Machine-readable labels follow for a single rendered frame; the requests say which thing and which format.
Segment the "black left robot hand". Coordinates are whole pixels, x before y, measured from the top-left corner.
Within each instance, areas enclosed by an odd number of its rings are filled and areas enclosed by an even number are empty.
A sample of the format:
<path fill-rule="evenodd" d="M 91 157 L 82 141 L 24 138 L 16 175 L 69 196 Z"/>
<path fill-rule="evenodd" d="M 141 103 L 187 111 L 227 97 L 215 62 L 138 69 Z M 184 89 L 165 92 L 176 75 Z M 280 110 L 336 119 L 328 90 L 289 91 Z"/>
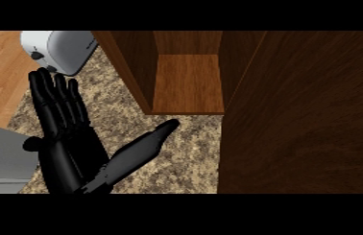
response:
<path fill-rule="evenodd" d="M 104 151 L 78 90 L 78 82 L 45 68 L 27 73 L 33 109 L 44 135 L 21 148 L 38 153 L 52 194 L 107 194 L 114 184 L 157 156 L 179 122 L 166 120 L 113 153 Z"/>

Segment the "brown wooden cabinet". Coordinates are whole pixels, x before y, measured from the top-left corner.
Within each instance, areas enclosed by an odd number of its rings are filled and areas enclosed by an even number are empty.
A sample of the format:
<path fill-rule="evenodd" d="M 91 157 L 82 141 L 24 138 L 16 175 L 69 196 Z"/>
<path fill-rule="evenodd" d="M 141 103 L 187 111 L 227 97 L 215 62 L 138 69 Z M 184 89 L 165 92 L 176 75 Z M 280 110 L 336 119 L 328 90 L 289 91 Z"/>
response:
<path fill-rule="evenodd" d="M 148 115 L 221 115 L 265 33 L 95 31 L 100 48 Z"/>

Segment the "brown wooden cabinet door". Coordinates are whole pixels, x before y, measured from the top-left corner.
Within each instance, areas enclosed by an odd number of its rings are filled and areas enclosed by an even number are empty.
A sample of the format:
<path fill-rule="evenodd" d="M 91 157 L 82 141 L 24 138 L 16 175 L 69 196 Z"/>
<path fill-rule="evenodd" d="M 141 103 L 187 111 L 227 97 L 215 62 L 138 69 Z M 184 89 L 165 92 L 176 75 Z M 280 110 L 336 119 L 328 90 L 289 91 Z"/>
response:
<path fill-rule="evenodd" d="M 230 193 L 363 193 L 363 32 L 266 32 L 221 129 Z"/>

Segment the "white toaster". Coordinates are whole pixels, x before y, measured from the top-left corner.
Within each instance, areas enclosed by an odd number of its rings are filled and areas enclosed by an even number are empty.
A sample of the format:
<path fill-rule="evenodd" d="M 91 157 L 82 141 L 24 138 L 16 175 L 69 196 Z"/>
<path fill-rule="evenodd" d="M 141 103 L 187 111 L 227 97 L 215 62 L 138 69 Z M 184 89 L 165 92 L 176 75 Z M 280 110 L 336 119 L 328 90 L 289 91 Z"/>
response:
<path fill-rule="evenodd" d="M 79 73 L 97 47 L 89 31 L 21 31 L 19 43 L 38 65 L 67 77 Z"/>

